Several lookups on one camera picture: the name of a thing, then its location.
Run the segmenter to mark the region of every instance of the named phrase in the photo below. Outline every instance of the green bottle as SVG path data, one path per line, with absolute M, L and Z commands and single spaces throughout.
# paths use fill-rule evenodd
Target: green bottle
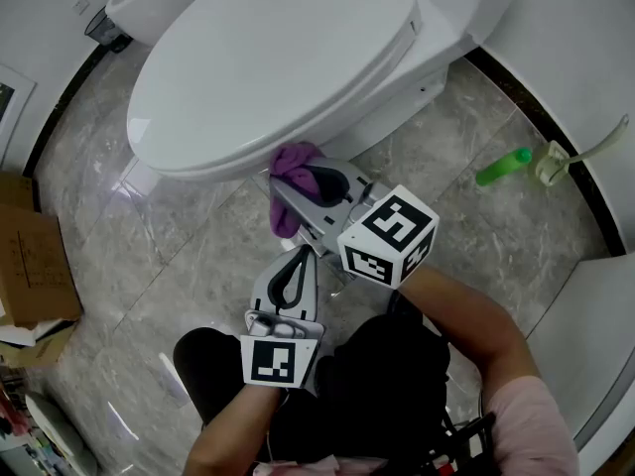
M 490 164 L 484 170 L 476 174 L 476 183 L 480 186 L 486 186 L 496 179 L 504 177 L 509 173 L 520 170 L 532 162 L 532 151 L 528 148 L 519 148 L 504 157 L 501 157 L 495 163 Z

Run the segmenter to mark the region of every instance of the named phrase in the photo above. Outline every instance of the pink sleeve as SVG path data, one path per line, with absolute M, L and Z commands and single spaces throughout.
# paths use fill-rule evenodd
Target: pink sleeve
M 503 476 L 574 476 L 577 452 L 556 401 L 537 377 L 507 383 L 487 411 L 496 415 L 494 457 Z

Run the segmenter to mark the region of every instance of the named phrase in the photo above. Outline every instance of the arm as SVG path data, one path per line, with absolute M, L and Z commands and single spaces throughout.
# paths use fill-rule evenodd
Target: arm
M 400 292 L 466 358 L 483 380 L 483 401 L 522 376 L 539 376 L 525 337 L 509 314 L 486 295 L 422 265 Z
M 278 408 L 280 389 L 246 385 L 198 436 L 184 476 L 244 476 Z

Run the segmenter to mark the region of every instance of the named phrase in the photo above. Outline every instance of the toilet brush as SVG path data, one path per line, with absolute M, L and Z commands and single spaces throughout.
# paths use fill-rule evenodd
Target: toilet brush
M 623 136 L 627 126 L 628 114 L 622 116 L 615 128 L 601 142 L 583 154 L 573 157 L 569 157 L 567 151 L 558 143 L 550 141 L 534 152 L 530 170 L 544 185 L 555 185 L 569 172 L 569 164 L 589 159 L 615 144 Z

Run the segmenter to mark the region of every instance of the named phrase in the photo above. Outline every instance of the purple cloth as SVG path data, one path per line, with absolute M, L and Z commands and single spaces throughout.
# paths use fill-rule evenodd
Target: purple cloth
M 313 174 L 302 168 L 309 159 L 323 157 L 323 153 L 312 143 L 291 143 L 274 152 L 269 163 L 269 175 L 292 181 L 311 194 L 319 195 L 319 185 Z M 291 238 L 300 229 L 300 219 L 275 197 L 271 197 L 269 211 L 271 231 L 279 238 Z

